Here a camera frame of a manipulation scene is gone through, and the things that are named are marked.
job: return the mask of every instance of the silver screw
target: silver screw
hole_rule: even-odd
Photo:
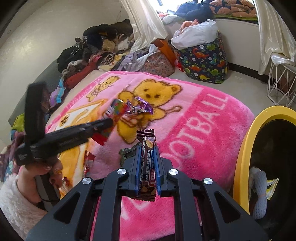
[[[177,175],[177,174],[178,174],[178,170],[177,170],[177,169],[171,169],[171,170],[169,170],[168,172],[169,172],[169,174],[171,174],[171,175]]]
[[[91,183],[91,179],[89,177],[86,177],[82,180],[83,184],[90,184]]]
[[[211,185],[213,183],[213,180],[207,177],[204,179],[204,183],[207,185]]]
[[[124,175],[124,174],[126,174],[126,170],[124,168],[120,168],[120,169],[117,170],[117,173],[119,175]]]

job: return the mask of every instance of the white satin cloth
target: white satin cloth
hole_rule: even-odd
[[[264,74],[269,59],[279,64],[296,65],[296,41],[287,25],[266,0],[254,0],[260,32],[261,61],[259,74]]]
[[[167,32],[148,0],[120,0],[133,26],[135,43],[131,52],[148,47],[156,39],[165,39]]]

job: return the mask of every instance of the blue gripper pad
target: blue gripper pad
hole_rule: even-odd
[[[161,195],[161,181],[160,181],[160,171],[159,171],[159,162],[158,160],[159,155],[159,150],[156,146],[153,148],[153,160],[154,160],[154,172],[155,172],[155,177],[156,177],[156,190],[157,194],[160,196]]]
[[[135,156],[135,161],[137,163],[137,168],[136,168],[136,180],[135,180],[135,193],[138,195],[139,193],[139,188],[140,188],[140,175],[141,175],[141,157],[142,157],[142,146],[137,146],[137,151],[136,153],[138,154]]]

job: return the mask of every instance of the white plastic bag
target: white plastic bag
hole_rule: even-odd
[[[206,22],[189,26],[178,36],[179,33],[180,30],[175,32],[171,43],[176,49],[181,50],[213,42],[218,37],[218,26],[215,21],[208,19]]]

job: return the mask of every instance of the yellow rim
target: yellow rim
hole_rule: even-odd
[[[235,168],[233,198],[241,207],[249,211],[248,180],[251,153],[259,130],[273,120],[286,120],[296,125],[296,112],[283,106],[272,106],[262,111],[253,121],[239,150]]]

